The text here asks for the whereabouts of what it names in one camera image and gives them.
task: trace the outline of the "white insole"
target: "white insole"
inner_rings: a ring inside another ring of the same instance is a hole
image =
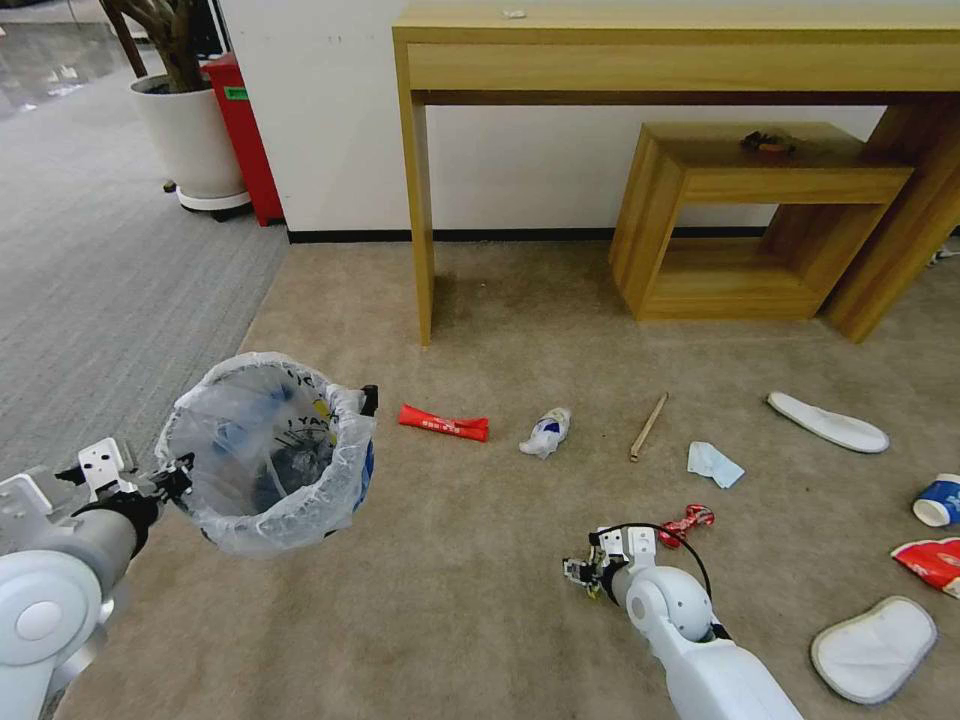
[[[894,695],[937,640],[927,611],[894,595],[817,635],[810,657],[837,693],[864,705]]]
[[[890,447],[890,438],[886,433],[863,420],[807,405],[781,392],[770,393],[767,402],[800,427],[848,450],[878,453]]]

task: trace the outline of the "white bottle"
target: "white bottle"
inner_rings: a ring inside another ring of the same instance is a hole
[[[569,430],[570,411],[567,408],[554,408],[537,420],[530,439],[520,443],[520,452],[546,460],[567,437]]]

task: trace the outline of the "small wooden stand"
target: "small wooden stand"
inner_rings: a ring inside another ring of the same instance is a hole
[[[610,250],[638,320],[813,316],[912,172],[827,123],[778,126],[791,153],[741,147],[757,129],[643,126]],[[684,203],[780,207],[761,239],[671,239]]]

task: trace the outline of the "red box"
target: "red box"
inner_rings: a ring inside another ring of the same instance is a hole
[[[203,71],[210,76],[220,112],[233,143],[233,151],[237,154],[237,163],[243,173],[243,180],[250,193],[253,203],[253,212],[257,222],[267,225],[271,220],[283,220],[283,206],[280,205],[280,195],[277,185],[270,172],[270,163],[263,150],[263,141],[257,129],[257,121],[253,117],[253,108],[247,98],[247,88],[243,84],[240,66],[237,58],[231,52],[223,57],[203,66]]]

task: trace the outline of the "plant pot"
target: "plant pot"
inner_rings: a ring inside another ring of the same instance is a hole
[[[151,92],[166,82],[166,75],[152,75],[130,90],[164,171],[177,183],[180,203],[191,210],[226,210],[250,202],[213,89]]]

